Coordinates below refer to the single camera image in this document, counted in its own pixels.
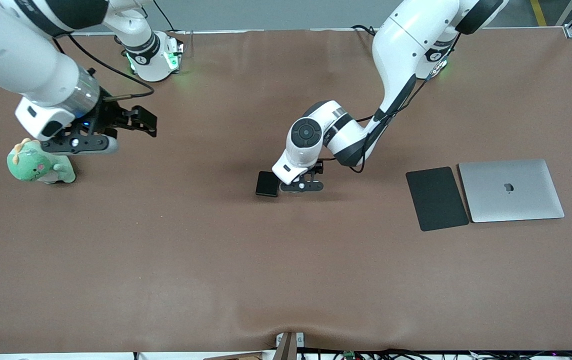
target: wires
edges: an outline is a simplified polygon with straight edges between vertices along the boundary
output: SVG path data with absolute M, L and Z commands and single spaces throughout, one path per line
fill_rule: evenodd
M 532 360 L 532 358 L 537 356 L 563 356 L 572 358 L 572 352 L 569 351 L 539 351 L 530 355 L 522 355 L 519 351 L 517 353 L 508 351 L 505 354 L 492 353 L 489 351 L 479 351 L 478 353 L 471 351 L 470 353 L 475 360 Z
M 398 110 L 394 111 L 392 114 L 384 116 L 384 118 L 382 118 L 380 120 L 380 122 L 384 122 L 384 121 L 388 121 L 389 119 L 395 117 L 397 114 L 399 114 L 402 110 L 406 109 L 408 107 L 408 105 L 410 105 L 410 102 L 413 100 L 413 98 L 415 98 L 415 96 L 417 95 L 417 93 L 419 93 L 419 91 L 424 87 L 424 85 L 426 85 L 426 83 L 428 82 L 428 80 L 430 80 L 430 78 L 425 79 L 423 82 L 421 82 L 421 85 L 416 89 L 416 91 L 414 91 L 412 93 L 412 95 L 410 95 L 410 97 L 408 98 L 408 100 L 405 102 L 404 105 L 402 105 Z M 362 121 L 366 121 L 370 118 L 360 118 L 359 120 L 357 120 L 357 122 L 362 122 Z M 353 173 L 355 174 L 361 174 L 364 172 L 364 166 L 366 166 L 366 153 L 368 152 L 368 141 L 371 138 L 371 135 L 373 135 L 373 132 L 369 132 L 368 134 L 366 134 L 366 137 L 364 137 L 364 144 L 361 146 L 361 168 L 359 168 L 359 170 L 355 170 L 355 168 L 353 168 L 352 166 L 350 166 L 350 170 L 352 170 Z
M 57 41 L 56 38 L 52 38 L 53 43 L 55 43 L 55 46 L 57 47 L 57 49 L 59 50 L 60 53 L 66 55 L 66 52 L 64 52 L 64 49 L 62 48 L 62 46 L 60 45 L 60 43 Z
M 371 120 L 371 119 L 373 118 L 373 116 L 375 116 L 375 115 L 371 115 L 371 116 L 368 116 L 368 117 L 360 118 L 359 120 L 355 120 L 355 121 L 357 121 L 357 123 L 363 123 L 364 121 Z
M 132 98 L 144 98 L 144 96 L 149 96 L 152 95 L 155 92 L 155 89 L 152 88 L 151 85 L 146 84 L 146 82 L 143 82 L 141 80 L 136 79 L 133 76 L 130 75 L 126 75 L 126 73 L 123 73 L 119 70 L 117 70 L 116 68 L 110 66 L 109 64 L 103 62 L 102 60 L 98 59 L 97 57 L 95 57 L 95 55 L 91 54 L 90 52 L 88 52 L 82 45 L 80 45 L 80 43 L 78 43 L 78 41 L 73 38 L 73 36 L 71 36 L 70 34 L 68 35 L 68 38 L 70 39 L 70 41 L 73 42 L 73 44 L 75 44 L 75 46 L 82 51 L 82 53 L 84 53 L 85 55 L 87 55 L 87 57 L 89 57 L 90 59 L 93 59 L 94 61 L 96 61 L 98 64 L 100 64 L 101 66 L 103 66 L 104 68 L 112 71 L 113 73 L 119 74 L 121 76 L 123 76 L 126 79 L 130 79 L 133 82 L 136 82 L 137 84 L 140 84 L 143 87 L 146 87 L 146 89 L 148 89 L 147 92 L 142 92 L 142 93 L 131 93 L 128 95 L 119 95 L 119 96 L 111 96 L 110 98 L 106 98 L 106 101 L 117 101 L 117 100 L 128 100 L 128 99 L 132 99 Z
M 158 0 L 153 0 L 153 3 L 155 4 L 155 6 L 159 10 L 159 12 L 162 13 L 162 15 L 164 16 L 164 19 L 166 19 L 166 22 L 168 23 L 168 26 L 170 27 L 170 30 L 168 30 L 168 31 L 169 32 L 177 32 L 178 30 L 173 26 L 173 24 L 170 22 L 170 20 L 168 20 L 168 16 L 164 12 L 164 10 L 162 10 L 162 8 L 160 7 L 160 4 L 158 4 Z
M 377 31 L 375 31 L 375 29 L 372 26 L 365 27 L 364 25 L 355 25 L 355 26 L 351 26 L 350 28 L 355 29 L 355 30 L 362 29 L 372 36 L 375 36 L 375 34 L 377 34 Z
M 446 56 L 448 57 L 448 55 L 450 55 L 453 51 L 455 51 L 455 45 L 457 45 L 457 42 L 460 41 L 460 36 L 462 36 L 461 32 L 457 33 L 457 36 L 455 36 L 455 41 L 452 42 L 452 45 L 450 46 L 450 48 L 448 49 L 448 52 L 446 53 Z
M 416 358 L 420 358 L 421 360 L 432 360 L 430 357 L 422 355 L 421 353 L 418 353 L 418 352 L 412 351 L 412 350 L 403 350 L 403 349 L 398 349 L 398 348 L 386 350 L 387 356 L 389 356 L 391 354 L 396 354 L 397 357 L 401 356 L 401 357 L 407 358 L 407 359 L 412 359 L 411 356 L 414 356 Z

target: table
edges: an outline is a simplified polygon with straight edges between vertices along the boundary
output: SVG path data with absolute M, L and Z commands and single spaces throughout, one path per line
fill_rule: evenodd
M 73 159 L 72 185 L 22 183 L 26 133 L 0 89 L 0 353 L 247 351 L 306 333 L 334 349 L 572 349 L 572 39 L 561 28 L 465 36 L 361 175 L 328 163 L 318 194 L 255 196 L 310 105 L 356 118 L 383 89 L 364 32 L 180 36 L 181 75 L 143 105 L 158 137 L 120 130 Z M 120 69 L 111 37 L 80 41 Z M 113 94 L 133 84 L 98 69 Z M 422 232 L 405 173 L 545 158 L 564 219 Z

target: plush toy face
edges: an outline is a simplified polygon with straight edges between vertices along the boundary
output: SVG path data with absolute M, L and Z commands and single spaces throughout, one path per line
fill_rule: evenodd
M 19 152 L 19 161 L 14 162 L 14 155 L 8 155 L 8 170 L 12 176 L 22 182 L 35 182 L 37 179 L 48 174 L 53 165 L 44 155 L 38 153 L 34 148 L 25 149 Z

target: yellow floor line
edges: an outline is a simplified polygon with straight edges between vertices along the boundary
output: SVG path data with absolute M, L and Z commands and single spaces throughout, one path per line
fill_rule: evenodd
M 530 0 L 530 6 L 532 6 L 532 11 L 535 12 L 537 25 L 540 27 L 546 27 L 546 18 L 544 18 L 544 13 L 542 12 L 539 0 Z

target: white robotic arm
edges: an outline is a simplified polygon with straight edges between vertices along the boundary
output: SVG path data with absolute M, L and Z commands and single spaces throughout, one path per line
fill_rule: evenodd
M 0 87 L 23 95 L 15 115 L 27 132 L 42 141 L 45 151 L 64 155 L 112 153 L 117 150 L 114 128 L 156 136 L 157 118 L 153 114 L 140 106 L 127 111 L 116 101 L 105 100 L 110 94 L 97 80 L 48 40 L 105 19 L 110 22 L 123 12 L 127 18 L 131 11 L 137 13 L 131 9 L 142 2 L 0 0 Z M 146 69 L 142 73 L 160 80 L 174 71 L 167 61 L 156 60 L 165 59 L 166 47 L 151 51 L 160 42 L 150 41 L 159 37 L 145 20 L 114 25 L 123 29 L 120 35 L 126 44 L 139 39 L 142 44 L 152 43 L 140 46 L 142 53 L 151 56 L 142 64 Z
M 373 39 L 372 54 L 384 99 L 362 127 L 336 101 L 312 105 L 290 128 L 286 150 L 272 172 L 286 185 L 315 166 L 322 146 L 339 164 L 361 165 L 412 93 L 444 61 L 458 33 L 472 34 L 489 23 L 508 0 L 404 0 Z
M 115 32 L 126 49 L 133 72 L 147 82 L 159 82 L 179 71 L 183 44 L 162 31 L 153 31 L 133 10 L 152 0 L 112 0 L 103 24 Z

